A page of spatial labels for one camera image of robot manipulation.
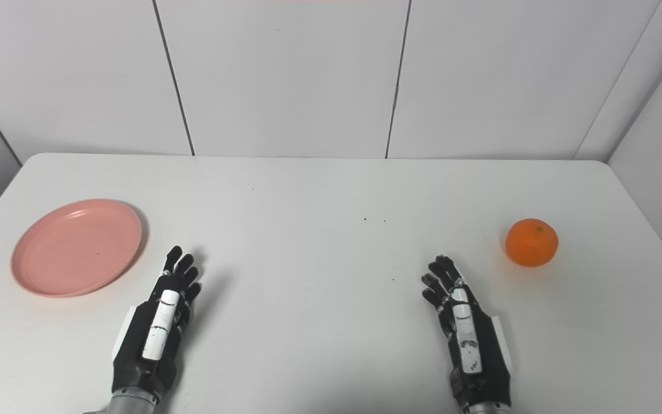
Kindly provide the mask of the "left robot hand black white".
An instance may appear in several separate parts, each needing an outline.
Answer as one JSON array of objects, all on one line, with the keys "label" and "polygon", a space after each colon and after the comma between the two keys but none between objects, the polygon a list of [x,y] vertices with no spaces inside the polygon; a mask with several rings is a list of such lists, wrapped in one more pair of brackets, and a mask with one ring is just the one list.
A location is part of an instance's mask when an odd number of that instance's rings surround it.
[{"label": "left robot hand black white", "polygon": [[152,413],[174,387],[182,335],[202,289],[194,261],[174,246],[149,298],[127,312],[113,351],[105,413]]}]

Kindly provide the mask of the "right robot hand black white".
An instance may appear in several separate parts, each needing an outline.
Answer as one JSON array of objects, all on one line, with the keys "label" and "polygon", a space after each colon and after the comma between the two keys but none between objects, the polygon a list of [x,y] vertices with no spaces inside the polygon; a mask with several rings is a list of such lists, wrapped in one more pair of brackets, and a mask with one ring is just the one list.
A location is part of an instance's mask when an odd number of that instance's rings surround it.
[{"label": "right robot hand black white", "polygon": [[510,413],[510,369],[499,320],[488,315],[448,256],[421,276],[423,298],[438,315],[452,370],[449,387],[462,413]]}]

